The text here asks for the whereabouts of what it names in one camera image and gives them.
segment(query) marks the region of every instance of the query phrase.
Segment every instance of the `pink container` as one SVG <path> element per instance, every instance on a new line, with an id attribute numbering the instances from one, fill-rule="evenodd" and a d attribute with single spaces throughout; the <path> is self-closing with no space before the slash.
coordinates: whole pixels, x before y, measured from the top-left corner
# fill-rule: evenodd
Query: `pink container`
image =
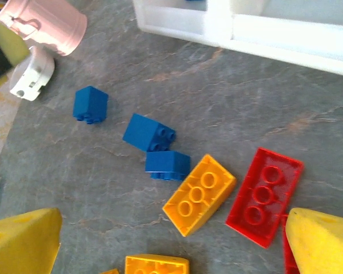
<path id="1" fill-rule="evenodd" d="M 86 16 L 66 0 L 8 0 L 0 21 L 24 40 L 45 44 L 65 56 L 80 44 Z"/>

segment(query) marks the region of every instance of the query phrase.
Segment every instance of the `red lego brick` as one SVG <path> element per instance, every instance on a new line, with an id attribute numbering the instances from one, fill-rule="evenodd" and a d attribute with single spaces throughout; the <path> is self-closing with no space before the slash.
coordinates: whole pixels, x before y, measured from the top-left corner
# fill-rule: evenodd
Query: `red lego brick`
<path id="1" fill-rule="evenodd" d="M 258 148 L 226 224 L 267 248 L 303 169 L 301 161 Z"/>
<path id="2" fill-rule="evenodd" d="M 292 250 L 290 248 L 290 245 L 288 243 L 287 237 L 286 237 L 286 221 L 287 221 L 287 214 L 284 214 L 282 216 L 282 227 L 283 227 L 283 236 L 282 241 L 284 243 L 284 257 L 285 257 L 285 274 L 300 274 L 300 271 L 298 270 L 295 258 L 292 254 Z"/>

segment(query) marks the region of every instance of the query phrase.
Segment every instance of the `white plastic object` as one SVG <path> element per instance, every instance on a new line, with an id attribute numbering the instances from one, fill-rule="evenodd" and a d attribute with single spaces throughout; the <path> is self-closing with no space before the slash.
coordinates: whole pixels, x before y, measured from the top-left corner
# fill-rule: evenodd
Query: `white plastic object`
<path id="1" fill-rule="evenodd" d="M 141 30 L 343 75 L 343 0 L 133 0 Z"/>
<path id="2" fill-rule="evenodd" d="M 30 55 L 16 66 L 10 78 L 10 93 L 29 101 L 35 100 L 47 85 L 55 69 L 53 58 L 42 48 L 29 48 Z"/>
<path id="3" fill-rule="evenodd" d="M 87 18 L 66 0 L 7 0 L 0 21 L 24 40 L 69 55 L 82 40 Z"/>

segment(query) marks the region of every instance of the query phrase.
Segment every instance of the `blue lego brick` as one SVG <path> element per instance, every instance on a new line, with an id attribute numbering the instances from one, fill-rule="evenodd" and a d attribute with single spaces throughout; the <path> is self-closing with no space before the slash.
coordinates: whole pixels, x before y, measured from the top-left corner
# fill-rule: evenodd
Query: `blue lego brick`
<path id="1" fill-rule="evenodd" d="M 176 131 L 170 127 L 134 113 L 123 135 L 123 141 L 145 152 L 167 151 L 176 137 Z"/>
<path id="2" fill-rule="evenodd" d="M 73 117 L 87 124 L 100 123 L 107 117 L 108 94 L 95 87 L 85 87 L 75 94 Z"/>
<path id="3" fill-rule="evenodd" d="M 190 173 L 190 157 L 177 151 L 148 152 L 145 172 L 153 179 L 183 181 Z"/>

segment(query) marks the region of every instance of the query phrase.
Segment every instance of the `gray marble surface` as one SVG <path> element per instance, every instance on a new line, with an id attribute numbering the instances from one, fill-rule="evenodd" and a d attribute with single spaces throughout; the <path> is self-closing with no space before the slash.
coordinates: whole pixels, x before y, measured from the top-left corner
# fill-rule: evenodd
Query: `gray marble surface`
<path id="1" fill-rule="evenodd" d="M 259 146 L 305 162 L 290 207 L 343 217 L 343 77 L 142 33 L 131 1 L 75 4 L 89 17 L 79 48 L 21 103 L 0 156 L 0 218 L 43 207 L 63 214 L 53 273 L 124 273 L 126 255 L 190 259 L 192 274 L 284 272 L 281 229 L 263 249 L 224 222 Z M 72 117 L 74 93 L 110 95 L 108 118 Z M 178 183 L 151 180 L 122 141 L 132 113 L 175 128 L 173 150 L 210 153 L 238 179 L 213 217 L 184 238 L 162 212 Z"/>

